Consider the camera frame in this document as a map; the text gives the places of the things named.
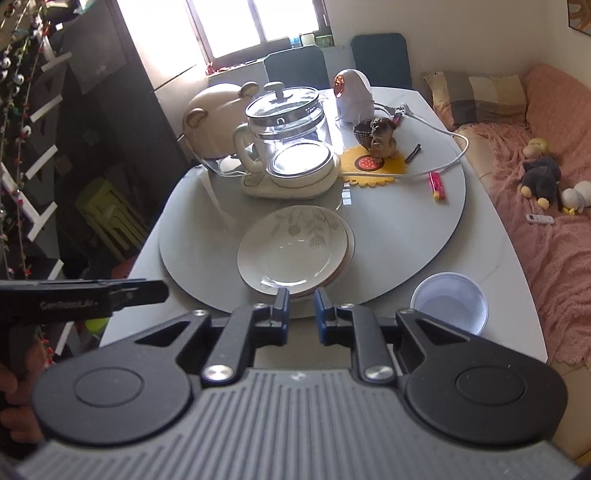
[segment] red lighter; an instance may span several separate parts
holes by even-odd
[[[429,183],[431,184],[431,191],[433,192],[433,198],[436,200],[445,199],[445,190],[443,189],[443,182],[441,181],[441,175],[438,172],[432,171],[429,174]]]

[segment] metal screw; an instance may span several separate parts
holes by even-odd
[[[394,376],[394,370],[385,365],[376,365],[375,367],[369,367],[365,371],[365,376],[370,380],[387,380]]]
[[[203,376],[212,382],[223,382],[234,374],[234,370],[227,365],[210,365],[203,370]]]

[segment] white plastic cup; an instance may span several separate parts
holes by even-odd
[[[316,39],[313,33],[305,33],[300,36],[301,44],[303,47],[309,47],[310,45],[316,45]]]
[[[423,280],[413,293],[410,307],[473,335],[484,330],[489,311],[478,284],[454,272]]]

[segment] plaid pillow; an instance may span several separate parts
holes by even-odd
[[[433,109],[448,130],[478,122],[525,125],[527,97],[517,75],[469,77],[435,72],[425,80],[433,93]]]

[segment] dark green chair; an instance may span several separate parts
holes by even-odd
[[[400,33],[359,35],[351,41],[355,68],[374,87],[413,89],[406,40]]]
[[[270,82],[281,82],[286,87],[332,88],[320,47],[292,48],[267,55],[263,60]]]

